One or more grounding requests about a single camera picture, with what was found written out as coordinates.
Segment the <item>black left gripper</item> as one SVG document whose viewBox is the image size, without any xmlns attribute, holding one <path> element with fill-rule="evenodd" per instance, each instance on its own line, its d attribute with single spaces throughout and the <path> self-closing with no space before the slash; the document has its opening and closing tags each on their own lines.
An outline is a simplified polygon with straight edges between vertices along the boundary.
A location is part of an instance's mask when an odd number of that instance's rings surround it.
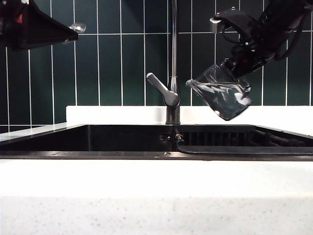
<svg viewBox="0 0 313 235">
<path fill-rule="evenodd" d="M 78 40 L 84 23 L 70 27 L 54 20 L 30 0 L 0 1 L 0 45 L 14 49 L 32 49 Z"/>
</svg>

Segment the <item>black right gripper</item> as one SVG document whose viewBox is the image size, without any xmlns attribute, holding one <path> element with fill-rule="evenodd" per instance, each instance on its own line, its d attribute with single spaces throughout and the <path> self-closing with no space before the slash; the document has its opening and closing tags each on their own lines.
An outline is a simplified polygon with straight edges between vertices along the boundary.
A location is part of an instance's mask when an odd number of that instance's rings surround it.
<svg viewBox="0 0 313 235">
<path fill-rule="evenodd" d="M 237 30 L 231 58 L 221 61 L 221 68 L 236 79 L 258 70 L 278 58 L 278 31 L 275 29 Z"/>
</svg>

